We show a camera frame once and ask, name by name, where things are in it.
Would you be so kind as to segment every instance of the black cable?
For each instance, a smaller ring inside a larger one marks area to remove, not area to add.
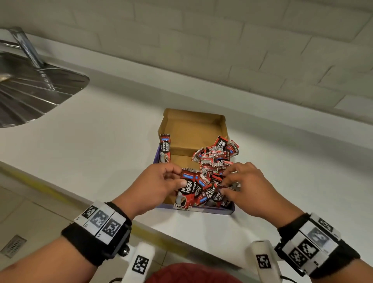
[[[282,275],[280,275],[280,278],[281,278],[281,279],[285,279],[285,280],[289,280],[289,281],[291,281],[291,282],[293,282],[293,283],[296,283],[293,279],[290,279],[290,278],[288,278],[288,277],[286,277],[286,276],[282,276]]]
[[[109,283],[113,283],[113,282],[122,282],[122,277],[117,277],[117,278],[114,278],[112,281],[110,281]]]

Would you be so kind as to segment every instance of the brown cardboard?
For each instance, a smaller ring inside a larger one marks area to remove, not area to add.
[[[199,170],[192,156],[201,147],[211,146],[218,136],[228,139],[223,115],[166,109],[158,134],[171,134],[171,162],[182,168]],[[173,204],[175,198],[168,197],[164,203]]]

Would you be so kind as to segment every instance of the chrome faucet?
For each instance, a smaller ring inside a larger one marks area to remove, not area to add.
[[[35,48],[31,44],[30,40],[27,38],[26,34],[24,33],[23,29],[20,27],[13,27],[13,28],[5,28],[10,32],[11,35],[15,38],[17,43],[13,43],[6,40],[0,40],[0,44],[22,49],[26,56],[30,59],[32,65],[35,69],[42,69],[45,65],[43,60],[40,58],[39,54],[36,52]]]

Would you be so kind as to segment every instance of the black wristband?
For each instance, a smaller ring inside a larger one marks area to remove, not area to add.
[[[292,221],[291,223],[281,227],[278,229],[278,232],[281,237],[281,243],[284,245],[288,241],[290,241],[300,230],[300,228],[310,220],[311,215],[305,213],[299,216],[297,219]],[[287,261],[287,255],[282,252],[281,244],[276,247],[276,252],[280,256],[280,258]],[[337,271],[341,270],[345,266],[347,266],[352,260],[360,258],[358,252],[356,252],[353,248],[351,248],[348,244],[346,244],[343,240],[338,241],[338,247],[329,255],[328,259],[317,269],[315,269],[311,274],[310,277],[314,279],[319,279],[336,273]],[[298,268],[292,261],[288,262],[294,269]]]
[[[77,223],[70,224],[61,232],[61,235],[95,266],[100,266],[104,260],[113,258],[128,243],[131,231],[132,221],[127,215],[112,202],[108,202],[106,205],[126,219],[108,245]]]

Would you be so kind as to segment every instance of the pile of coffee sachets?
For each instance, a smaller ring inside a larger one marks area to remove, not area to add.
[[[160,161],[170,162],[170,135],[160,135]],[[212,146],[200,148],[192,160],[200,163],[200,170],[183,168],[181,178],[187,185],[178,192],[174,206],[188,210],[192,206],[228,208],[230,200],[220,193],[224,170],[233,164],[230,158],[239,154],[239,146],[218,136]]]

